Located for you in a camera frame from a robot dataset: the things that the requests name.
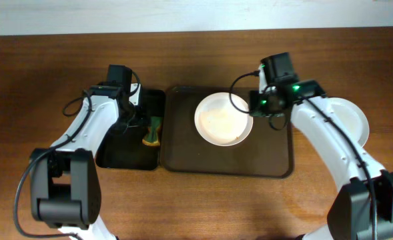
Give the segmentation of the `green yellow sponge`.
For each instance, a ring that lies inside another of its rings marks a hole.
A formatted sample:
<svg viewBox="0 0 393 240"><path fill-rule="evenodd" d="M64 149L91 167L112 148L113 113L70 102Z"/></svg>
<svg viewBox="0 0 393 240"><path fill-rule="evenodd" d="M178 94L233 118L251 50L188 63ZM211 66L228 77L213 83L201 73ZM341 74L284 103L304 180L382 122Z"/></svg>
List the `green yellow sponge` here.
<svg viewBox="0 0 393 240"><path fill-rule="evenodd" d="M159 132L161 131L163 124L162 117L150 117L149 125L147 127L147 133L142 139L142 143L149 147L159 147L161 145L161 140Z"/></svg>

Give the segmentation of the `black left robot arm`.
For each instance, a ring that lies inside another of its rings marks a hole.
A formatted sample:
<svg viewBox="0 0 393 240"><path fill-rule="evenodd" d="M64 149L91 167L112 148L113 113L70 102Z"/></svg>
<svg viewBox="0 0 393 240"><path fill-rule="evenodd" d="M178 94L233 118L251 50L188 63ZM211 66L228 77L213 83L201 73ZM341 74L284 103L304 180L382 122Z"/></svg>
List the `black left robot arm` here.
<svg viewBox="0 0 393 240"><path fill-rule="evenodd" d="M57 237L115 239L99 215L101 187L95 156L106 134L123 133L135 116L139 77L124 65L110 65L107 79L83 92L81 107L64 134L35 149L25 170L30 178L34 220L57 229Z"/></svg>

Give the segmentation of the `white plate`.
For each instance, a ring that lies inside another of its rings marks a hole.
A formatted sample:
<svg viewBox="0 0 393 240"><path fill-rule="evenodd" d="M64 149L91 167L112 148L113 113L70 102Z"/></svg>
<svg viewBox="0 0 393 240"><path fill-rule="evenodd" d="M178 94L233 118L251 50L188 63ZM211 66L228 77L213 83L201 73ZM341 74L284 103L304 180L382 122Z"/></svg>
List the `white plate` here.
<svg viewBox="0 0 393 240"><path fill-rule="evenodd" d="M329 98L329 102L352 137L357 140L359 145L365 146L369 138L370 126L364 112L347 99L332 97Z"/></svg>
<svg viewBox="0 0 393 240"><path fill-rule="evenodd" d="M232 105L229 93L219 92L199 102L194 123L197 132L207 142L229 147L242 142L250 134L254 119Z"/></svg>

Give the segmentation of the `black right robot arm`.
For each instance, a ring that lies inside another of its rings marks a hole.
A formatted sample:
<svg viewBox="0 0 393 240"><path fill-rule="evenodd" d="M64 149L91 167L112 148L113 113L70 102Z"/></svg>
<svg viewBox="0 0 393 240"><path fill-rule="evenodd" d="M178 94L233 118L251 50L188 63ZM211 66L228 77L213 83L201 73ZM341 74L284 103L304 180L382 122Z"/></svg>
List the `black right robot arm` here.
<svg viewBox="0 0 393 240"><path fill-rule="evenodd" d="M327 223L300 239L393 239L393 172L352 138L315 80L300 81L288 53L263 58L259 89L250 92L252 117L286 118L328 168L338 194Z"/></svg>

